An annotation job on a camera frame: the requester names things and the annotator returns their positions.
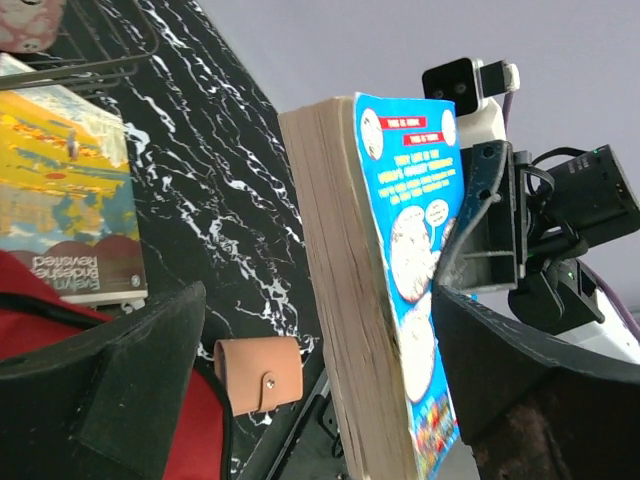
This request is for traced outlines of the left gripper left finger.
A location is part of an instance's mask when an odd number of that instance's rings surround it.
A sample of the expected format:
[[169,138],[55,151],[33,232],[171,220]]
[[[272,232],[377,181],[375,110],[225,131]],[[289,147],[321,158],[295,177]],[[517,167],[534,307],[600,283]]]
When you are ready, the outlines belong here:
[[195,283],[3,361],[2,478],[162,478],[204,310]]

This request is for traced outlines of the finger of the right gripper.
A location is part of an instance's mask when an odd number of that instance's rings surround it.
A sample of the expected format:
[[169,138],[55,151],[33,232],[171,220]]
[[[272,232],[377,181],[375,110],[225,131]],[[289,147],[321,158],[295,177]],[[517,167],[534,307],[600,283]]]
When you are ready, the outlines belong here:
[[494,140],[462,151],[464,195],[435,282],[460,293],[516,286],[518,278],[513,151]]

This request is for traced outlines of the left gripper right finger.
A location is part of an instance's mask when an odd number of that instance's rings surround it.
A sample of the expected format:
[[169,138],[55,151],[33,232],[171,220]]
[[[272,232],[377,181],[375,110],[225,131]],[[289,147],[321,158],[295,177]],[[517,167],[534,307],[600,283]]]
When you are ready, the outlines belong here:
[[432,315],[461,438],[481,478],[638,478],[638,365],[445,287]]

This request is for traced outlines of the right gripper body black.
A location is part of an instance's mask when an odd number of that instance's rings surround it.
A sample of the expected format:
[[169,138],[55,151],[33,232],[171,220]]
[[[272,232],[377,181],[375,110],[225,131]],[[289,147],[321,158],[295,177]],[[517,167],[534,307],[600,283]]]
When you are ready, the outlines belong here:
[[605,321],[580,258],[639,229],[639,202],[609,145],[558,147],[524,168],[525,276],[508,294],[519,321],[551,335]]

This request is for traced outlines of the red backpack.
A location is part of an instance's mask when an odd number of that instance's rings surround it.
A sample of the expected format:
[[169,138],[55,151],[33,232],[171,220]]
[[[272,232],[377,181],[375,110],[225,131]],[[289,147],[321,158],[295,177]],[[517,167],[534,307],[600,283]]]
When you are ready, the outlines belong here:
[[197,354],[203,284],[111,319],[1,257],[5,479],[226,479],[231,413]]

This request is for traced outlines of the blue paperback book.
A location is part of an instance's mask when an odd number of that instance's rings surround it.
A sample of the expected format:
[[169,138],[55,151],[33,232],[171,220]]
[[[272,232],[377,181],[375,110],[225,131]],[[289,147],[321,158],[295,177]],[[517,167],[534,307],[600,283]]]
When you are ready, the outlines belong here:
[[462,203],[449,101],[333,97],[278,117],[355,479],[432,479],[459,430],[432,290]]

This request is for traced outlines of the yellow paperback book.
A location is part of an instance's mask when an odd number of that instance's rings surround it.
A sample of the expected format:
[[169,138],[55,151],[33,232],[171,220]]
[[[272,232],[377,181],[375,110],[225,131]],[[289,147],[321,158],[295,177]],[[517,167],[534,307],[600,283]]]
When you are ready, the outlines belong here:
[[147,297],[120,117],[61,85],[2,91],[1,248],[68,302]]

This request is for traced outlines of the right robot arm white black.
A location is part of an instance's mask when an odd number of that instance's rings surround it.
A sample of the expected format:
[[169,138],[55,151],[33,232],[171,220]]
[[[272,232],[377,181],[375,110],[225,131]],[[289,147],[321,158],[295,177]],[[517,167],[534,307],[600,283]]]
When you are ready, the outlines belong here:
[[635,233],[639,202],[612,148],[533,158],[508,141],[462,151],[464,197],[435,291],[505,291],[520,322],[615,359],[639,360],[639,324],[582,256]]

